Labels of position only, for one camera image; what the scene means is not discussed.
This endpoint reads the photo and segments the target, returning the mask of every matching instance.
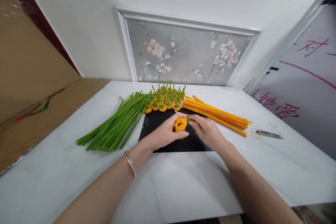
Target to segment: brown cardboard panel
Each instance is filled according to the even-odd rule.
[[[45,111],[17,122],[8,120],[0,124],[0,174],[43,140],[107,82],[105,79],[81,78],[52,97]]]
[[[0,0],[0,123],[81,77],[15,0]]]

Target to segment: black cutting mat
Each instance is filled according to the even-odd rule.
[[[180,112],[188,115],[196,114],[188,109],[181,108]],[[145,120],[142,125],[139,141],[145,136],[152,133],[156,128],[158,128],[165,120],[175,114],[173,109],[166,110],[165,112],[152,111],[146,114]],[[194,151],[212,151],[208,146],[206,146],[196,135],[194,129],[188,124],[186,129],[189,132],[189,136],[186,138],[178,139],[165,147],[162,147],[154,152],[194,152]]]

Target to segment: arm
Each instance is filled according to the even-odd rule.
[[[189,124],[200,139],[223,159],[244,210],[254,223],[302,224],[287,203],[240,155],[235,146],[225,139],[214,121],[198,115],[189,116],[189,119],[194,120]]]
[[[176,139],[187,137],[188,132],[173,132],[176,113],[155,131],[143,138],[128,154],[133,168],[138,173],[151,153]],[[123,155],[117,162],[101,174],[87,187],[55,220],[54,224],[64,223],[109,223],[125,192],[133,181],[133,171]]]

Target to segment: table surface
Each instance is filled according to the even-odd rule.
[[[109,82],[0,178],[0,223],[52,223],[123,154],[85,151],[75,141],[103,123],[133,91],[152,83]],[[186,94],[254,123],[247,138],[219,125],[243,157],[290,205],[336,201],[336,162],[243,91],[188,85]],[[142,123],[125,149],[138,142]],[[284,139],[252,136],[250,128]],[[242,213],[230,174],[215,152],[154,153],[119,205],[113,223],[173,223]]]

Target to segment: scissors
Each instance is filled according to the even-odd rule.
[[[271,133],[271,132],[267,132],[267,131],[261,131],[259,129],[257,129],[255,132],[259,135],[263,135],[263,136],[266,136],[266,137],[269,136],[269,137],[273,137],[273,138],[283,139],[283,137],[281,137],[280,135],[275,134],[275,133]]]

